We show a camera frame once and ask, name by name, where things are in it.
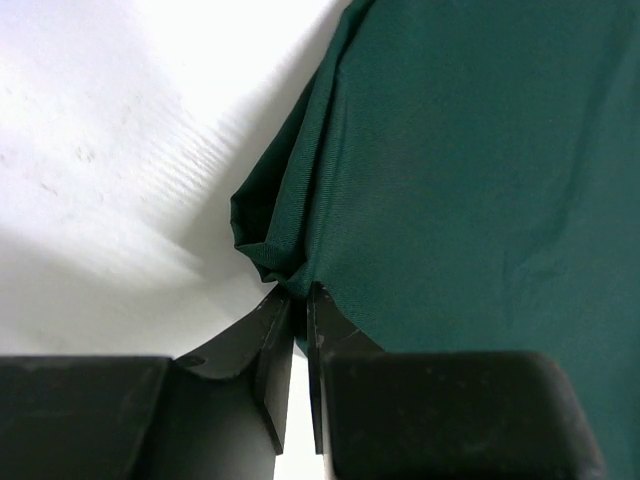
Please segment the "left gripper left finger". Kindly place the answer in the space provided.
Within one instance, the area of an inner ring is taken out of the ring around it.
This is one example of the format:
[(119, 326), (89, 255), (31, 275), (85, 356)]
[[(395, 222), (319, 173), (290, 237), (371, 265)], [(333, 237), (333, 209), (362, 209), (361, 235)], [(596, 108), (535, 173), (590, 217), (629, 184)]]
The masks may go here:
[(162, 356), (5, 356), (5, 479), (270, 479), (283, 451), (291, 302), (280, 289)]

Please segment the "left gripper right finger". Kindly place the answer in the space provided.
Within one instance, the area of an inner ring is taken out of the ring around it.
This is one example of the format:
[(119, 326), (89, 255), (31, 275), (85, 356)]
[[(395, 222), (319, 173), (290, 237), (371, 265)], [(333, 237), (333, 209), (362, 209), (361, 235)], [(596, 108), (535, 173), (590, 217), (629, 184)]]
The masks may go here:
[(307, 300), (315, 448), (332, 479), (602, 479), (562, 369), (536, 352), (394, 353)]

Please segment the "dark green cloth placemat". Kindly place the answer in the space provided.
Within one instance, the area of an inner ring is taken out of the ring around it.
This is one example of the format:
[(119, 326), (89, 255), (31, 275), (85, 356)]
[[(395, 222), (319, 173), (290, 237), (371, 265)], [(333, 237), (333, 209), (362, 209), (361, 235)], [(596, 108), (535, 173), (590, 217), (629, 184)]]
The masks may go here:
[(639, 396), (639, 5), (354, 1), (231, 200), (236, 248), (390, 349)]

